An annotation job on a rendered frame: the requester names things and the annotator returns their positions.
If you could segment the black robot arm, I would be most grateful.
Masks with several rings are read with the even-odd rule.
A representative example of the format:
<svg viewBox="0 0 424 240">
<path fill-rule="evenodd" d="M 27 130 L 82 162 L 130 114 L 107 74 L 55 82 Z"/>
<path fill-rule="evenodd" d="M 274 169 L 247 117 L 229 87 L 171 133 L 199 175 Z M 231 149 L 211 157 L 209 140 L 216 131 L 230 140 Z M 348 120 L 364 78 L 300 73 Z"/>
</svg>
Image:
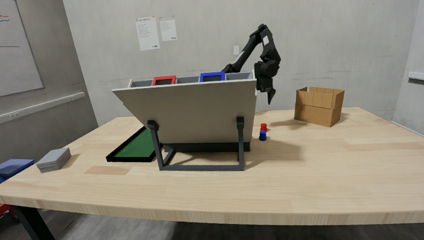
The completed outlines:
<svg viewBox="0 0 424 240">
<path fill-rule="evenodd" d="M 255 76 L 256 88 L 261 88 L 262 92 L 270 92 L 273 87 L 273 78 L 278 74 L 281 57 L 275 47 L 272 39 L 272 33 L 266 26 L 266 24 L 260 24 L 256 31 L 249 35 L 249 40 L 245 47 L 242 49 L 240 54 L 237 56 L 235 61 L 231 64 L 227 64 L 226 67 L 221 71 L 225 74 L 229 73 L 240 73 L 241 68 L 257 46 L 262 42 L 263 54 L 260 56 L 262 61 L 254 64 L 254 74 L 260 75 Z"/>
</svg>

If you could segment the blue plug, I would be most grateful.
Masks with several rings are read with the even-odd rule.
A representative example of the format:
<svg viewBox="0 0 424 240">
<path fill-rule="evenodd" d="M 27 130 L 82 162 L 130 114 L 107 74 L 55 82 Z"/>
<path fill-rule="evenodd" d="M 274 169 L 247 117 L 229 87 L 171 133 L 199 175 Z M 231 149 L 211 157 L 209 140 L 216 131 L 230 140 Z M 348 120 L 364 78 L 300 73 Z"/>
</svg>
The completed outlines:
<svg viewBox="0 0 424 240">
<path fill-rule="evenodd" d="M 267 132 L 266 131 L 260 131 L 259 132 L 259 140 L 260 141 L 266 141 L 267 140 L 267 137 L 266 137 L 266 134 L 267 134 Z"/>
</svg>

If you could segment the blue square band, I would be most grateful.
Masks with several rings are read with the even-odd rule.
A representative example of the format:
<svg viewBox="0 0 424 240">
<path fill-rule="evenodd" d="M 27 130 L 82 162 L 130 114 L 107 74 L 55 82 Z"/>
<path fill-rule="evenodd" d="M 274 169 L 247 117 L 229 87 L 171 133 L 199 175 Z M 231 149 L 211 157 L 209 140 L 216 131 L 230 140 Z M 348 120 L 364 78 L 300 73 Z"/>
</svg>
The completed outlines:
<svg viewBox="0 0 424 240">
<path fill-rule="evenodd" d="M 221 76 L 221 80 L 225 80 L 225 72 L 208 72 L 208 73 L 201 73 L 200 74 L 200 82 L 203 82 L 204 77 L 213 77 L 213 76 Z"/>
</svg>

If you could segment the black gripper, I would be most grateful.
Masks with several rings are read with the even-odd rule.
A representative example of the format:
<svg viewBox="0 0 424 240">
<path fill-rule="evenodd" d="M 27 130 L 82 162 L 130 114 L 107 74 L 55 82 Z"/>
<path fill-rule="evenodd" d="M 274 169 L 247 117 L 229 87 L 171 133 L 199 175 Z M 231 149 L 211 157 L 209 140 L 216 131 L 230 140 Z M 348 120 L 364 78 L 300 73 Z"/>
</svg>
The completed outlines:
<svg viewBox="0 0 424 240">
<path fill-rule="evenodd" d="M 254 75 L 254 76 L 260 77 L 261 75 Z M 260 88 L 256 88 L 256 90 L 257 91 L 260 91 L 261 93 L 264 93 L 262 91 L 262 88 L 261 87 Z M 268 95 L 268 104 L 269 105 L 271 104 L 271 101 L 272 101 L 272 99 L 273 99 L 273 97 L 274 97 L 275 94 L 276 94 L 276 90 L 274 89 L 274 86 L 273 86 L 272 89 L 271 89 L 271 91 L 267 93 L 267 95 Z"/>
</svg>

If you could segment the red plug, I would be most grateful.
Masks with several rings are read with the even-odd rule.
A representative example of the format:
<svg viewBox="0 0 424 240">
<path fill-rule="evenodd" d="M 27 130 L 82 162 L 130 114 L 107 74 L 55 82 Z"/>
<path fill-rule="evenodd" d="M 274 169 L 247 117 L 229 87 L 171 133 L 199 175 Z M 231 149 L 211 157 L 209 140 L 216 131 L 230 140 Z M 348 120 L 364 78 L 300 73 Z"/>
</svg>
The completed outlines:
<svg viewBox="0 0 424 240">
<path fill-rule="evenodd" d="M 261 125 L 260 125 L 261 127 L 260 127 L 260 131 L 266 131 L 267 132 L 267 124 L 266 123 L 262 123 Z"/>
</svg>

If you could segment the brown cardboard box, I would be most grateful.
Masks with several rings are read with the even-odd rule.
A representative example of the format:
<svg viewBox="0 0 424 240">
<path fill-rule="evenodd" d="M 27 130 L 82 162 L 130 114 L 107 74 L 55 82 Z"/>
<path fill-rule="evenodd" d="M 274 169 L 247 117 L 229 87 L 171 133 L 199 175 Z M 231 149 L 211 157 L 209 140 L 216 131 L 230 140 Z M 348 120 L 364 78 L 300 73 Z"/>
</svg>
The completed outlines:
<svg viewBox="0 0 424 240">
<path fill-rule="evenodd" d="M 294 120 L 331 127 L 340 120 L 345 90 L 325 87 L 296 90 Z"/>
</svg>

